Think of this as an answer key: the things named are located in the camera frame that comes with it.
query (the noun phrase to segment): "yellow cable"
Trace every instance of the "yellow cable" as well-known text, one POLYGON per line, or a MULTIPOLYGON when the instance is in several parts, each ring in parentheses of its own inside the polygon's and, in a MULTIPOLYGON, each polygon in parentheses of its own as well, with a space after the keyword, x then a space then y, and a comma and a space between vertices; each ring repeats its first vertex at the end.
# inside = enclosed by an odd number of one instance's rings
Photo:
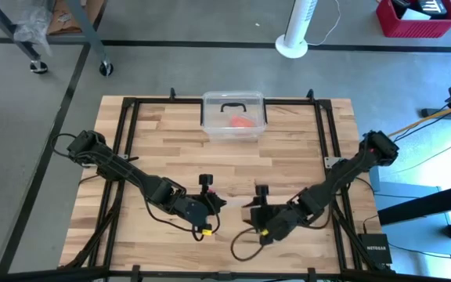
POLYGON ((441 112, 439 112, 439 113, 430 115, 429 117, 425 117, 425 118, 419 120, 418 122, 412 123, 411 125, 408 125, 408 126, 405 127, 405 128, 401 128, 401 129, 399 129, 398 131, 389 134, 388 137, 395 136, 395 135, 397 135, 398 133, 404 132, 405 130, 408 130, 408 129, 410 129, 410 128, 413 128, 413 127, 415 127, 415 126, 418 126, 419 124, 423 123, 424 121, 428 121, 428 120, 430 120, 430 119, 432 119, 432 118, 437 118, 437 117, 440 117, 440 116, 442 116, 442 115, 450 114, 450 113, 451 113, 451 109, 448 109, 448 110, 444 110, 444 111, 441 111, 441 112))

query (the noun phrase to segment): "tower fan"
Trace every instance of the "tower fan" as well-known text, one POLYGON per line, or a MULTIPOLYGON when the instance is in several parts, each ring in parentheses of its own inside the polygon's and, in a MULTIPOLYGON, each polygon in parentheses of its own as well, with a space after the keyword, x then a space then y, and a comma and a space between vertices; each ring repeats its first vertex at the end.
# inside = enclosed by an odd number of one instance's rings
POLYGON ((276 50, 290 59, 297 59, 307 53, 304 39, 318 0, 295 0, 287 31, 276 39, 276 50))

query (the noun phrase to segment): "plastic bag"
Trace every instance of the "plastic bag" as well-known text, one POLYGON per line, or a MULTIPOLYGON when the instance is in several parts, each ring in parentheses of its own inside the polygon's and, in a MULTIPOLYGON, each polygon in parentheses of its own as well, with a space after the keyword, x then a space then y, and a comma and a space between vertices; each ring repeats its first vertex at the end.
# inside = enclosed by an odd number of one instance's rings
POLYGON ((52 13, 48 10, 45 1, 33 1, 23 8, 22 16, 16 22, 17 26, 13 38, 20 42, 38 43, 51 56, 52 50, 46 40, 46 33, 51 21, 52 13))

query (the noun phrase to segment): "orange object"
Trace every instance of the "orange object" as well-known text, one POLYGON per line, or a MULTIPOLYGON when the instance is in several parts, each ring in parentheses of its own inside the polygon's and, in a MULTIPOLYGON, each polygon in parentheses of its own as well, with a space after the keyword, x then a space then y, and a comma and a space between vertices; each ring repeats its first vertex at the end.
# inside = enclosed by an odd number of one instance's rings
POLYGON ((231 126, 232 127, 254 127, 255 123, 248 118, 238 117, 233 115, 231 117, 231 126))

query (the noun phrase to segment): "concrete floor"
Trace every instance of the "concrete floor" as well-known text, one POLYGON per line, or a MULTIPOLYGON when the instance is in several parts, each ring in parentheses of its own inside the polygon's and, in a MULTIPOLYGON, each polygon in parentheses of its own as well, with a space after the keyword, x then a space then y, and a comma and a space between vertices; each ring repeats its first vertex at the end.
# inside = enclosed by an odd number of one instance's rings
MULTIPOLYGON (((385 38, 373 14, 375 1, 340 3, 341 23, 327 44, 451 46, 451 31, 440 39, 385 38)), ((10 18, 18 18, 14 2, 0 1, 0 6, 10 18)), ((291 1, 277 0, 123 0, 108 4, 99 34, 123 40, 274 42, 286 28, 291 6, 291 1)), ((334 2, 320 1, 307 39, 320 41, 335 17, 334 2)), ((19 49, 0 45, 0 251, 81 48, 54 45, 53 56, 43 58, 50 72, 37 76, 27 71, 28 59, 19 49)), ((248 89, 266 96, 304 96, 314 89, 317 98, 352 99, 360 133, 392 132, 416 121, 420 108, 443 106, 451 86, 451 54, 446 53, 312 51, 299 60, 288 60, 274 49, 108 47, 107 52, 115 72, 101 77, 99 61, 89 53, 62 132, 93 128, 103 95, 167 96, 171 87, 180 96, 248 89)), ((451 121, 440 121, 404 139, 401 157, 381 169, 383 180, 450 186, 447 175, 429 177, 424 166, 394 173, 450 145, 451 121)), ((446 168, 442 161, 429 165, 446 168)), ((56 267, 80 176, 80 167, 52 157, 12 272, 56 267)), ((451 277, 449 271, 428 267, 433 259, 446 264, 443 258, 397 250, 393 255, 401 273, 451 277)), ((443 269, 450 266, 448 261, 443 269)))

